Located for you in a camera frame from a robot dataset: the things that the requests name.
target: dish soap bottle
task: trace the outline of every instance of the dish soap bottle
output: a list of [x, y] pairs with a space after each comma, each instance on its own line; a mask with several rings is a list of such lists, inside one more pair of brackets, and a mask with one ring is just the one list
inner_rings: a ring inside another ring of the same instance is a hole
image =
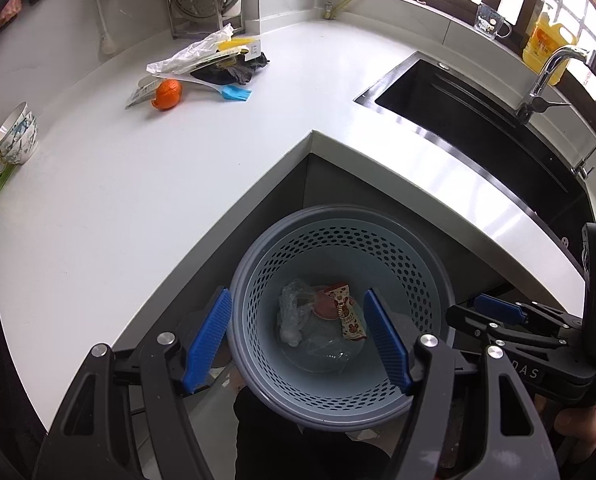
[[[550, 10], [552, 6], [545, 2], [545, 6]], [[569, 39], [563, 36], [562, 31], [565, 30]], [[534, 31], [523, 50], [523, 61], [534, 72], [539, 73], [542, 67], [554, 53], [554, 51], [567, 44], [575, 45], [578, 42], [575, 34], [566, 28], [562, 23], [550, 23], [549, 12], [544, 10], [540, 13]], [[561, 63], [560, 66], [553, 73], [549, 79], [550, 85], [555, 85], [567, 68], [569, 60]]]

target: orange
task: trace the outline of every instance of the orange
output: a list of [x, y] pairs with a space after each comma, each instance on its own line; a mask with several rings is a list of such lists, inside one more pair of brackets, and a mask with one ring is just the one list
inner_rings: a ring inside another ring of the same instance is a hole
[[158, 110], [169, 110], [178, 104], [182, 94], [182, 85], [176, 79], [165, 79], [156, 88], [156, 98], [152, 99], [152, 106]]

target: black sink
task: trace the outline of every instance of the black sink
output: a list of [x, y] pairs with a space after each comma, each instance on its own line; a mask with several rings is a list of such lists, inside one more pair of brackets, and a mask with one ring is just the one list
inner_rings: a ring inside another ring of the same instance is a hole
[[422, 58], [412, 56], [356, 101], [424, 128], [419, 133], [486, 177], [580, 264], [581, 229], [594, 216], [568, 164], [498, 101]]

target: kitchen counter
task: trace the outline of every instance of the kitchen counter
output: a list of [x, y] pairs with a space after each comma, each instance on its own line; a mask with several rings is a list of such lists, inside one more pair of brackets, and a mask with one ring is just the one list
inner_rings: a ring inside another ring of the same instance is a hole
[[146, 64], [186, 43], [163, 32], [64, 92], [1, 192], [0, 318], [46, 427], [89, 348], [134, 345], [309, 152], [437, 225], [525, 294], [581, 314], [584, 280], [516, 204], [414, 126], [353, 101], [414, 45], [301, 23], [262, 37], [271, 63], [247, 102], [186, 85], [168, 112], [125, 109]]

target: black pants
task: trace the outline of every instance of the black pants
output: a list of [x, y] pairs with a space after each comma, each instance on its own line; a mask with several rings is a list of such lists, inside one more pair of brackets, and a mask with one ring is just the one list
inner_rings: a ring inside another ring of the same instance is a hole
[[233, 411], [238, 418], [235, 480], [379, 480], [389, 455], [344, 433], [306, 428], [270, 410], [243, 388]]

